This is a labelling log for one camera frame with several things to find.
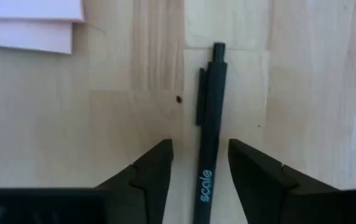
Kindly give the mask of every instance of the wooden table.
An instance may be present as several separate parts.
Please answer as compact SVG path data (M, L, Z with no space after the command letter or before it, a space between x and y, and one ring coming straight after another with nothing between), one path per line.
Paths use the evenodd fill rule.
M84 3L73 55L0 49L0 187L93 187L172 138L164 219L191 223L197 72L216 40L229 69L212 223L245 220L230 138L356 187L356 0Z

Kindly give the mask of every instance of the wooden surface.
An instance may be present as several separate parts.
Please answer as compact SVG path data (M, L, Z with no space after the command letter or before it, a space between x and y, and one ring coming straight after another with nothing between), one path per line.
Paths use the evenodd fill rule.
M356 0L84 4L72 56L0 49L0 187L95 186L172 138L164 219L191 223L197 72L213 40L230 50L212 223L245 222L229 138L356 187Z

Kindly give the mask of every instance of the black pen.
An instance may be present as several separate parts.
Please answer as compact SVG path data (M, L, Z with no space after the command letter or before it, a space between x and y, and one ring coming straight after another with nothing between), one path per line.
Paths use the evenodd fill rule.
M201 127L199 164L195 193L194 224L209 224L215 166L221 128L225 77L225 44L215 43L213 60L200 69L196 125Z

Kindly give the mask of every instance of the black plastic jaw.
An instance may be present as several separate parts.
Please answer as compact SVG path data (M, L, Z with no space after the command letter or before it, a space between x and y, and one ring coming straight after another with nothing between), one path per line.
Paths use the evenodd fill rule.
M0 223L161 224L172 159L164 140L95 189L0 189Z
M356 190L335 189L236 139L228 157L249 224L356 223Z

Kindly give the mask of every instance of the small dark spot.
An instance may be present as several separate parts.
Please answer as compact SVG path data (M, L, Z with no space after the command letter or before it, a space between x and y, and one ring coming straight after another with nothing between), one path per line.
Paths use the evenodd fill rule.
M180 96L177 96L177 103L182 103L182 98Z

